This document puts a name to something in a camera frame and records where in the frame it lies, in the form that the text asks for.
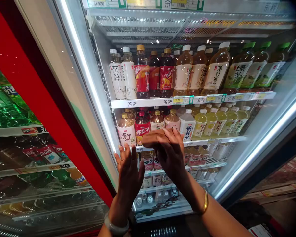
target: soda bottle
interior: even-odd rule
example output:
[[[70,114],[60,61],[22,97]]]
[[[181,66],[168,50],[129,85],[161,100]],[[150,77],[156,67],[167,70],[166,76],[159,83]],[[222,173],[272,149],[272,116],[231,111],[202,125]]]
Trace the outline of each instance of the soda bottle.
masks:
[[[16,103],[20,108],[24,109],[28,114],[28,119],[35,124],[41,125],[42,123],[38,120],[38,118],[34,115],[34,113],[30,110],[27,104],[24,102],[22,97],[18,94],[18,92],[14,89],[14,87],[10,84],[7,78],[0,71],[0,88],[10,97],[10,99]]]
[[[126,87],[126,99],[137,99],[135,68],[129,47],[123,47],[122,77]]]
[[[177,65],[175,67],[176,78],[173,96],[187,95],[186,91],[193,64],[193,57],[189,53],[190,49],[191,46],[189,44],[184,45],[182,54],[177,60]]]
[[[270,47],[271,43],[272,42],[264,42],[261,49],[255,53],[253,63],[247,71],[247,74],[244,76],[243,82],[240,86],[240,93],[251,92],[256,79],[259,77],[262,69],[269,60],[267,49]]]
[[[220,83],[229,66],[230,54],[227,51],[228,47],[229,42],[221,43],[218,52],[211,58],[201,96],[218,94]]]
[[[192,141],[200,140],[203,134],[204,128],[206,126],[207,117],[206,117],[206,109],[201,109],[197,115],[195,115],[195,129],[192,136]]]
[[[196,54],[193,56],[193,66],[188,82],[187,95],[198,96],[201,83],[202,72],[206,67],[207,58],[205,56],[206,46],[198,46]]]
[[[160,63],[160,98],[171,97],[171,85],[173,77],[173,58],[171,57],[171,49],[164,49],[163,57]]]
[[[110,49],[111,63],[109,64],[116,99],[126,99],[126,86],[122,77],[122,65],[116,49]]]
[[[149,65],[145,55],[145,47],[142,44],[137,45],[135,77],[136,77],[136,85],[137,85],[137,99],[150,98]]]
[[[135,121],[129,119],[127,113],[122,113],[122,119],[117,125],[117,130],[122,146],[124,146],[124,143],[128,143],[130,147],[132,144],[137,145]]]
[[[231,64],[224,88],[221,94],[236,94],[239,92],[240,85],[247,74],[249,67],[254,60],[253,47],[255,42],[250,42],[244,45],[240,54],[238,54]]]
[[[157,51],[151,51],[149,60],[150,98],[159,98],[159,60]]]

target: bottle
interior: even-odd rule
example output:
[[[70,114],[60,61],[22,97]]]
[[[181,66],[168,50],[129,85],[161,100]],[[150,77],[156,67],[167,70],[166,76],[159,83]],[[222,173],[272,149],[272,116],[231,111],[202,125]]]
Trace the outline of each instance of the bottle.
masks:
[[[167,115],[164,118],[165,128],[173,128],[173,129],[177,129],[179,131],[180,130],[181,121],[177,117],[177,115],[175,114],[175,112],[176,112],[175,109],[171,109],[170,110],[170,114]]]
[[[218,109],[211,108],[210,112],[206,114],[207,122],[204,128],[203,134],[201,135],[201,139],[209,139],[210,135],[214,129],[215,124],[217,123],[217,113]]]
[[[142,44],[137,45],[135,77],[136,77],[136,85],[137,85],[137,99],[150,98],[149,65],[145,55],[145,47]]]
[[[206,117],[206,109],[201,109],[200,112],[195,116],[195,129],[192,136],[192,141],[201,140],[202,133],[206,126],[207,117]]]
[[[139,117],[135,121],[136,140],[138,145],[142,145],[142,136],[150,131],[150,121],[145,118],[145,112],[140,111]]]
[[[230,133],[234,126],[236,125],[236,122],[238,121],[238,112],[239,107],[232,107],[231,110],[229,110],[226,115],[227,115],[227,121],[224,125],[224,127],[221,129],[221,133],[219,137],[230,137]]]
[[[129,47],[123,47],[123,60],[121,62],[122,78],[126,89],[126,99],[137,99],[134,62]]]
[[[225,76],[230,61],[228,47],[229,42],[221,43],[218,52],[211,58],[201,96],[218,94],[220,83]]]
[[[185,111],[185,114],[181,115],[179,117],[180,121],[181,121],[181,126],[180,126],[180,133],[184,134],[183,136],[183,141],[190,141],[194,128],[195,128],[195,119],[193,118],[193,116],[191,115],[192,110],[191,109],[187,109]]]
[[[116,49],[110,49],[111,61],[109,64],[116,99],[126,99],[126,86],[122,77],[122,65]]]
[[[171,49],[164,49],[163,57],[160,63],[160,98],[170,98],[171,85],[173,77],[173,58],[171,57]]]
[[[27,104],[24,102],[22,97],[18,94],[18,92],[14,89],[14,87],[10,84],[7,78],[0,71],[0,88],[6,93],[10,99],[16,103],[20,108],[24,109],[28,113],[28,119],[35,124],[41,125],[42,123],[38,120],[38,118],[34,115],[34,113],[30,110]]]
[[[270,59],[254,84],[253,92],[266,91],[267,87],[271,85],[272,80],[288,58],[287,50],[289,46],[290,43],[280,44],[276,51],[271,54]]]
[[[201,83],[201,76],[206,68],[207,58],[205,56],[206,46],[198,46],[196,54],[193,56],[193,66],[188,82],[187,95],[198,96]]]
[[[191,46],[189,44],[184,45],[182,54],[178,58],[177,65],[175,67],[176,78],[173,96],[187,95],[186,91],[193,64],[193,57],[189,53],[190,49]]]
[[[245,44],[240,54],[233,59],[224,83],[224,88],[220,92],[221,94],[236,94],[239,92],[244,76],[247,74],[254,60],[254,45],[255,42]]]
[[[117,125],[117,130],[122,146],[124,146],[125,143],[128,143],[129,147],[131,147],[132,144],[137,145],[135,121],[129,119],[127,113],[122,113],[122,119]]]
[[[150,98],[159,98],[159,60],[157,51],[151,51],[149,60],[149,93]]]
[[[267,49],[270,47],[271,43],[272,42],[264,42],[261,49],[255,53],[253,63],[247,71],[247,74],[244,76],[240,86],[240,93],[251,92],[254,83],[269,60]]]
[[[219,138],[219,134],[221,129],[224,127],[227,122],[227,114],[228,109],[226,107],[221,107],[220,110],[216,113],[217,123],[214,126],[213,132],[211,133],[211,138]]]

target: white label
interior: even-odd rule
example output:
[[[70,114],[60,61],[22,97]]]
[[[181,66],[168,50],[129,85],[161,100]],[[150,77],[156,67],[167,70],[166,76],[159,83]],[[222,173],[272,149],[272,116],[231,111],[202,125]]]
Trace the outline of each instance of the white label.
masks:
[[[122,78],[122,66],[120,63],[110,63],[111,78],[113,81],[116,99],[126,99],[126,87]]]
[[[181,91],[187,90],[191,69],[192,69],[192,64],[182,64],[175,67],[175,70],[176,70],[175,85],[174,85],[175,90],[181,90]]]
[[[126,98],[137,99],[134,62],[122,62],[122,77],[126,86]]]
[[[213,63],[208,67],[204,89],[217,90],[223,80],[229,62],[226,63]]]

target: plastic bottle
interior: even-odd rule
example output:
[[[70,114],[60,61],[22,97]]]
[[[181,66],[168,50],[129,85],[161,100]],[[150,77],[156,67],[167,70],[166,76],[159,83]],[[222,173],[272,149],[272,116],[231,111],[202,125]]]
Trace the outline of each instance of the plastic bottle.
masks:
[[[229,110],[227,115],[227,121],[224,125],[224,127],[221,129],[219,137],[230,137],[230,133],[234,126],[236,125],[236,122],[238,121],[238,112],[239,107],[232,107],[231,110]]]
[[[137,45],[135,77],[136,77],[136,85],[137,85],[137,99],[150,98],[149,65],[145,55],[145,47],[142,44]]]
[[[134,62],[129,47],[123,47],[123,61],[121,63],[121,69],[126,88],[126,99],[137,99]]]
[[[190,49],[191,46],[189,44],[184,45],[182,54],[178,58],[177,65],[175,67],[176,78],[173,96],[187,95],[186,91],[193,64],[193,57],[189,53]]]
[[[196,54],[193,56],[193,66],[188,82],[187,95],[198,96],[201,83],[201,76],[206,68],[207,58],[205,56],[206,46],[198,46]]]
[[[110,49],[111,63],[109,64],[116,99],[126,99],[126,86],[122,77],[122,65],[116,49]]]
[[[240,54],[233,59],[224,83],[224,88],[220,92],[221,94],[236,94],[239,92],[244,76],[247,74],[254,60],[254,45],[255,42],[245,44]]]
[[[240,93],[251,92],[254,83],[269,60],[267,49],[270,47],[271,43],[272,42],[264,42],[261,49],[255,53],[253,63],[247,71],[247,74],[240,86]]]
[[[201,96],[218,94],[219,86],[229,66],[230,54],[227,51],[228,47],[229,42],[221,43],[218,52],[211,58]]]

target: juice bottle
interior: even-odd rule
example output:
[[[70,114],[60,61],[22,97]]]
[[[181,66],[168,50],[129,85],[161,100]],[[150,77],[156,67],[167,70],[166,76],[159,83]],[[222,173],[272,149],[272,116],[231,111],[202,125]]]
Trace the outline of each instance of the juice bottle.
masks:
[[[132,144],[136,146],[135,121],[128,118],[127,113],[122,113],[122,119],[117,125],[117,130],[122,146],[124,146],[124,143],[128,143],[130,147]]]
[[[211,108],[210,112],[206,114],[207,122],[204,128],[203,134],[201,135],[201,139],[209,139],[210,135],[214,129],[215,124],[217,123],[217,113],[218,109]]]
[[[211,138],[219,138],[219,134],[221,129],[224,127],[225,123],[227,122],[227,108],[221,107],[220,110],[216,113],[217,115],[217,123],[214,126],[213,132],[211,133]]]
[[[109,64],[116,99],[126,99],[126,86],[122,79],[122,65],[116,49],[110,49],[111,63]]]
[[[173,129],[177,129],[179,131],[181,121],[176,116],[175,111],[176,111],[175,109],[171,109],[170,114],[164,118],[165,128],[173,128]]]
[[[192,113],[192,110],[187,109],[185,114],[179,117],[181,121],[180,133],[184,134],[183,136],[184,142],[191,140],[191,137],[195,128],[195,124],[196,124],[195,119],[193,118],[191,113]]]
[[[253,92],[266,91],[267,87],[271,85],[272,80],[288,58],[287,50],[289,45],[290,43],[280,44],[276,51],[271,54],[269,61],[254,84]]]
[[[220,83],[222,82],[229,66],[230,54],[227,51],[228,47],[229,42],[221,43],[219,45],[218,52],[211,58],[201,96],[218,94]]]
[[[206,126],[207,117],[206,109],[201,109],[200,112],[195,116],[195,129],[192,136],[192,141],[201,140],[201,135],[203,134],[204,128]]]
[[[251,92],[251,88],[253,88],[256,79],[259,77],[262,69],[269,60],[267,49],[270,45],[271,42],[264,42],[261,49],[255,53],[253,63],[247,71],[247,74],[244,76],[243,82],[240,86],[240,93]]]
[[[254,60],[253,47],[255,42],[250,42],[244,45],[240,54],[238,54],[231,64],[224,88],[221,94],[236,94],[239,92],[240,85],[247,74],[249,67]]]
[[[238,121],[238,112],[239,107],[232,107],[231,110],[227,111],[227,121],[223,128],[221,129],[221,133],[219,137],[231,137],[230,133],[234,126],[236,125],[236,122]]]
[[[207,62],[205,48],[206,46],[198,46],[197,52],[193,56],[193,66],[188,82],[187,95],[198,96],[199,94],[201,75]]]
[[[137,45],[135,77],[136,77],[136,86],[137,86],[137,99],[150,98],[149,65],[145,55],[145,47],[142,44]]]
[[[150,98],[159,98],[159,60],[157,51],[151,51],[149,60]]]
[[[126,86],[126,99],[137,99],[137,87],[133,57],[129,47],[123,47],[122,77]]]
[[[175,67],[176,78],[173,96],[187,95],[186,91],[193,64],[193,57],[189,53],[190,49],[191,46],[189,44],[184,45],[182,54],[178,58],[177,65]]]

